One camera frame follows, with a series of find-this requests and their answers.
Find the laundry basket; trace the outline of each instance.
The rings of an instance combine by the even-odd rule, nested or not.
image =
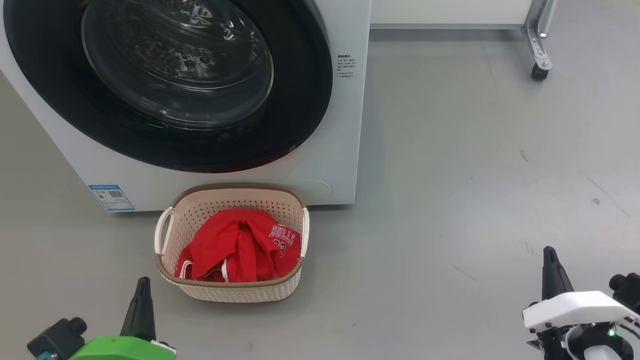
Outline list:
[[[228,209],[250,208],[269,213],[279,224],[302,236],[300,260],[280,279],[259,282],[207,282],[174,276],[182,250],[213,214]],[[169,219],[164,245],[164,224]],[[296,289],[305,262],[309,239],[309,212],[294,193],[257,185],[205,185],[187,190],[164,211],[156,226],[156,265],[162,276],[189,296],[216,302],[267,302],[282,300]]]

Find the washing machine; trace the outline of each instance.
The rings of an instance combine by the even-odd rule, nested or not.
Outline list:
[[[0,69],[105,210],[354,203],[371,0],[0,1]]]

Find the washing machine door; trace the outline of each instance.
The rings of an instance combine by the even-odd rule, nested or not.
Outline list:
[[[327,109],[333,66],[302,0],[4,0],[13,55],[74,127],[189,172],[258,167]]]

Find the gray floor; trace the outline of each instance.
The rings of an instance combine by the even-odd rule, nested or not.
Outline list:
[[[0,77],[3,358],[61,317],[117,334],[146,275],[181,360],[539,359],[520,311],[545,245],[577,290],[640,271],[639,19],[561,0],[544,83],[518,33],[373,31],[357,204],[312,213],[301,284],[272,304],[165,283],[157,214],[105,214]]]

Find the basket handle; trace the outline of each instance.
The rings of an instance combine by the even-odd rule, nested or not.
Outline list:
[[[160,219],[158,219],[158,223],[156,225],[156,235],[154,237],[155,239],[154,245],[156,246],[156,254],[158,255],[164,255],[164,252],[166,251],[166,245],[169,243],[167,239],[171,234],[171,228],[173,226],[174,213],[175,212],[173,211],[173,206],[170,206],[167,210],[164,211],[164,213],[162,213],[162,215],[160,215]],[[162,228],[164,227],[166,218],[168,218],[169,216],[171,216],[171,220],[169,221],[169,226],[166,229],[166,236],[164,237],[164,245],[162,245],[162,243],[160,242],[160,236],[162,236]]]
[[[309,210],[303,209],[305,213],[305,226],[302,229],[302,248],[300,249],[300,256],[305,257],[307,255],[307,245],[309,245]]]

